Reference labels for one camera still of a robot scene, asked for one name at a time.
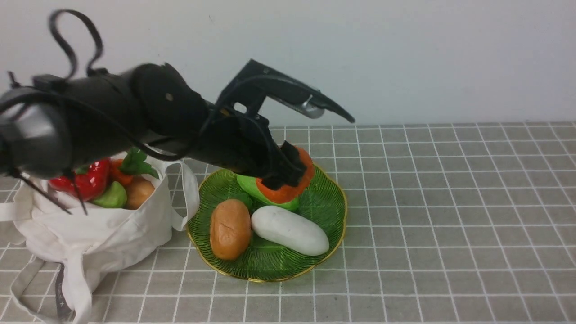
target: potato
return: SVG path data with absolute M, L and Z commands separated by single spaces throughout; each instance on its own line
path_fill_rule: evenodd
M 150 197 L 156 188 L 152 182 L 144 179 L 141 176 L 134 177 L 134 180 L 126 186 L 126 195 L 128 199 L 124 208 L 126 209 L 138 209 L 144 202 Z
M 228 199 L 216 206 L 210 219 L 210 246 L 217 258 L 237 259 L 250 245 L 250 212 L 243 202 Z

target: gray grid mat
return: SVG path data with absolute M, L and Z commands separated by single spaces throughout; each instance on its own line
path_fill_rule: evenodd
M 576 322 L 573 123 L 273 129 L 345 189 L 341 248 L 316 270 L 257 284 L 210 270 L 185 233 L 94 293 L 100 322 Z M 215 171 L 192 160 L 199 181 Z M 183 212 L 179 179 L 173 204 Z M 0 180 L 0 199 L 15 182 Z M 30 259 L 0 247 L 0 321 Z M 25 302 L 55 315 L 55 265 Z

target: white radish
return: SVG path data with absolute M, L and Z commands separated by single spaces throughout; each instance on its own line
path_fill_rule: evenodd
M 328 236 L 314 222 L 278 206 L 264 206 L 252 214 L 252 229 L 263 239 L 304 255 L 320 255 L 330 248 Z

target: green glass plate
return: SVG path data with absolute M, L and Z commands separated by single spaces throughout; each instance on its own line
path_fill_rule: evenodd
M 188 235 L 200 257 L 214 270 L 235 278 L 265 282 L 298 277 L 328 259 L 340 246 L 346 230 L 348 203 L 343 190 L 317 165 L 309 187 L 300 196 L 297 214 L 318 224 L 328 236 L 330 248 L 324 254 L 307 256 L 262 239 L 255 233 L 248 249 L 236 260 L 217 258 L 210 247 L 210 217 L 216 206 L 227 199 L 242 200 L 252 214 L 264 206 L 249 196 L 236 181 L 236 175 L 221 169 L 200 185 L 200 207 L 188 222 Z

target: white cloth bag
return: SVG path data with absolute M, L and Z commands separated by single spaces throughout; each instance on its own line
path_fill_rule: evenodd
M 60 262 L 64 264 L 61 291 L 68 307 L 75 311 L 73 324 L 86 324 L 92 310 L 92 293 L 107 273 L 140 262 L 170 240 L 172 228 L 182 231 L 186 227 L 199 206 L 196 176 L 182 161 L 167 163 L 151 157 L 146 161 L 158 171 L 159 179 L 145 176 L 156 190 L 138 210 L 105 209 L 87 203 L 88 215 L 85 215 L 75 198 L 51 190 L 45 180 L 33 178 L 29 179 L 70 207 L 72 215 L 23 183 L 14 202 L 0 204 L 0 239 L 13 244 L 26 243 L 33 254 L 10 288 L 19 308 L 45 323 L 61 323 L 30 310 L 20 301 L 46 261 Z M 172 207 L 166 170 L 173 164 L 181 165 L 185 217 Z

